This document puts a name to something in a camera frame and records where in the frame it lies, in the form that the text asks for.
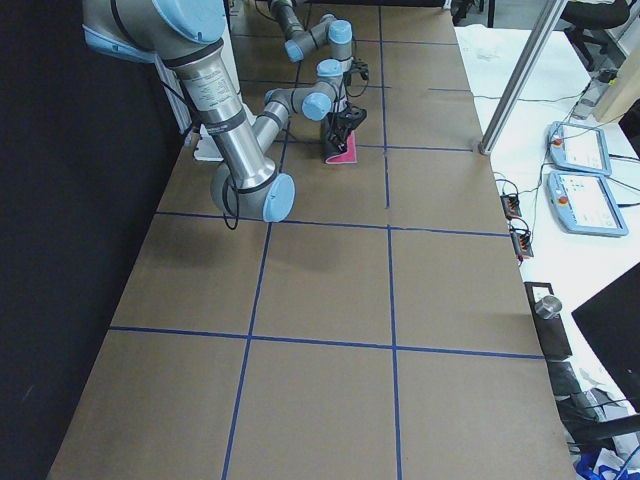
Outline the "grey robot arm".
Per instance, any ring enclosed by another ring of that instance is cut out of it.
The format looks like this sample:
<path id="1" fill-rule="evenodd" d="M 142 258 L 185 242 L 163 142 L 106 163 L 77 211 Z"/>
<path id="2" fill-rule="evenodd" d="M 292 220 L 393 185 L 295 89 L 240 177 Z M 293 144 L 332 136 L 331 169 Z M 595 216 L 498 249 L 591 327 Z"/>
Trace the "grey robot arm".
<path id="1" fill-rule="evenodd" d="M 320 123 L 326 163 L 355 162 L 354 131 L 367 113 L 349 101 L 348 87 L 353 73 L 368 76 L 368 66 L 354 56 L 350 22 L 326 14 L 304 29 L 295 2 L 269 2 L 291 62 L 324 46 L 330 56 L 318 63 L 314 84 L 267 92 L 263 111 L 253 116 L 223 60 L 223 2 L 85 1 L 82 6 L 85 41 L 91 49 L 139 63 L 160 59 L 176 74 L 222 161 L 210 192 L 224 215 L 267 223 L 288 216 L 294 181 L 266 152 L 295 114 Z"/>
<path id="2" fill-rule="evenodd" d="M 292 63 L 300 63 L 314 51 L 328 46 L 331 58 L 342 67 L 347 86 L 351 85 L 354 73 L 365 83 L 369 82 L 368 64 L 354 53 L 354 34 L 349 21 L 328 13 L 316 25 L 305 29 L 295 12 L 296 1 L 275 0 L 267 4 L 269 13 L 285 36 L 284 50 Z"/>

